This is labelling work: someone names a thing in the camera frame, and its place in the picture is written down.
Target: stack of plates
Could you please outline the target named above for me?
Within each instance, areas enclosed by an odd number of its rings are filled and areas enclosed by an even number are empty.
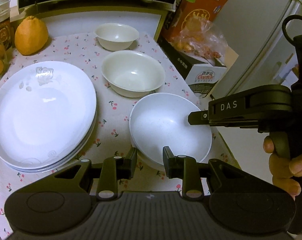
[[[96,115],[93,84],[76,66],[23,68],[0,89],[0,158],[22,172],[56,169],[83,148]]]

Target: refrigerator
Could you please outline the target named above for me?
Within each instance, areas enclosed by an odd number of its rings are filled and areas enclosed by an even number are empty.
[[[282,21],[291,14],[302,15],[297,1],[229,0],[226,3],[214,23],[239,57],[214,89],[214,98],[276,83],[276,73],[295,51],[281,30]],[[302,34],[302,22],[291,21],[287,29],[292,37]]]

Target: white plate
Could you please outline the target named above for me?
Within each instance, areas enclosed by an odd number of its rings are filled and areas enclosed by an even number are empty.
[[[30,65],[0,88],[0,158],[39,169],[67,156],[87,134],[96,94],[79,68],[59,61]]]
[[[94,131],[94,126],[95,126],[95,123],[96,123],[96,120],[97,120],[97,115],[98,115],[98,112],[95,112],[95,116],[94,116],[94,119],[93,119],[93,122],[90,126],[90,129],[88,131],[88,133],[85,135],[85,137],[83,138],[83,140],[79,143],[79,145],[69,154],[67,155],[66,157],[64,157],[63,159],[59,160],[58,162],[52,164],[52,165],[49,165],[49,166],[45,166],[43,168],[40,168],[40,169],[34,169],[34,170],[25,170],[25,169],[19,169],[19,168],[16,168],[16,167],[12,167],[10,166],[9,164],[7,164],[10,168],[13,168],[17,171],[21,171],[21,172],[26,172],[26,173],[37,173],[37,172],[47,172],[47,171],[52,171],[54,169],[57,169],[57,168],[60,168],[62,167],[63,165],[65,166],[68,166],[68,165],[71,165],[72,163],[68,163],[70,160],[72,160],[81,150],[82,148],[86,145],[86,143],[88,142],[92,132]]]
[[[169,146],[175,156],[187,155],[201,162],[212,143],[208,125],[190,125],[188,115],[199,108],[177,95],[155,93],[139,100],[132,109],[129,127],[132,143],[143,161],[164,170],[162,150]]]

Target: screw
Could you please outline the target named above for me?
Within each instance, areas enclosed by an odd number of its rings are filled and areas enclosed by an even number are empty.
[[[192,190],[188,190],[186,195],[190,198],[199,198],[199,197],[201,197],[202,193],[201,193],[201,191],[192,189]]]
[[[102,190],[98,195],[100,198],[112,198],[114,196],[114,192],[110,190]]]

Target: hand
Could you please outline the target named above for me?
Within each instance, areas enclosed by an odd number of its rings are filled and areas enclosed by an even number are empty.
[[[293,198],[301,193],[299,183],[291,177],[302,177],[302,154],[292,160],[279,157],[274,153],[274,145],[270,136],[265,137],[263,149],[266,153],[271,153],[269,158],[269,168],[273,175],[273,185],[285,190]]]

